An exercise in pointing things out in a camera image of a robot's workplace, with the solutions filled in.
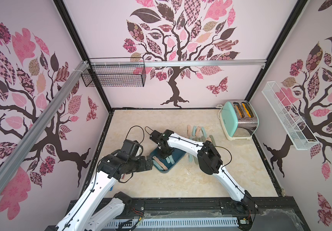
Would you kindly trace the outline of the teal plastic storage box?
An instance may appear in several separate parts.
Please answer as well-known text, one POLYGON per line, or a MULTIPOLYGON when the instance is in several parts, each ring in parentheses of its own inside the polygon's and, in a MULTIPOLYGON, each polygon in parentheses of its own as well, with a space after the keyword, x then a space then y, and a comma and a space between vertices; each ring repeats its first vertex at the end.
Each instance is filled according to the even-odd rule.
POLYGON ((172 155, 170 155, 170 156, 172 156, 173 157, 173 159, 174 159, 174 161, 175 161, 175 164, 171 164, 170 163, 170 159, 169 159, 169 157, 167 157, 167 158, 160 158, 158 155, 157 155, 157 151, 158 151, 158 148, 156 148, 156 149, 154 149, 151 153, 150 153, 150 157, 152 158, 153 156, 156 156, 161 162, 163 162, 166 166, 167 166, 167 168, 168 168, 168 170, 167 171, 164 171, 164 170, 162 170, 161 168, 160 168, 160 166, 153 160, 153 158, 152 158, 152 162, 153 162, 153 165, 155 166, 155 168, 159 171, 159 172, 161 172, 161 173, 167 173, 167 172, 169 172, 184 156, 185 156, 185 154, 186 154, 186 152, 184 152, 184 151, 181 151, 181 150, 179 150, 179 149, 175 149, 174 151, 173 151, 173 153, 172 153, 172 155))

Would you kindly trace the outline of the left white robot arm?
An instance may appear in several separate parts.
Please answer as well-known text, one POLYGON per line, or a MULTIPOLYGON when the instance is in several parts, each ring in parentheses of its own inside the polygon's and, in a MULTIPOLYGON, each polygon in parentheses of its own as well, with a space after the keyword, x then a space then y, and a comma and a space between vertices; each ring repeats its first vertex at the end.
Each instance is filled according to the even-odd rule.
POLYGON ((116 177, 125 173, 120 170, 117 174, 110 164, 120 167, 119 162, 104 157, 76 204, 57 225, 47 226, 47 231, 100 231, 116 217, 135 213, 133 198, 123 192, 116 193, 106 206, 97 210, 106 193, 118 182, 116 177))

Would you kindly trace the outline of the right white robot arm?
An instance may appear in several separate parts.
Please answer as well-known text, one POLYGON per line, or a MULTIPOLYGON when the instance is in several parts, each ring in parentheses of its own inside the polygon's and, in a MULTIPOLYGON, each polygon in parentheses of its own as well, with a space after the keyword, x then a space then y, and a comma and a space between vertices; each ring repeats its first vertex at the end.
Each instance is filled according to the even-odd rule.
POLYGON ((163 133, 153 131, 150 134, 150 140, 157 144, 161 158, 171 156, 176 150, 196 157, 200 170, 217 178, 236 204, 241 205, 246 210, 256 211, 258 209, 251 194, 228 173, 227 165, 223 163, 217 146, 213 145, 211 141, 193 141, 171 130, 165 130, 163 133))

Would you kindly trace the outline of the short pink fruit knife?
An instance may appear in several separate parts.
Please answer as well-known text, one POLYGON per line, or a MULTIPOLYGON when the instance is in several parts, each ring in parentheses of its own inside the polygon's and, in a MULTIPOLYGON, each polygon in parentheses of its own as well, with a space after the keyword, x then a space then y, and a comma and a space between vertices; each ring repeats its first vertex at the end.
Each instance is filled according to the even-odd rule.
POLYGON ((192 127, 191 127, 191 125, 187 125, 187 135, 192 136, 192 127))

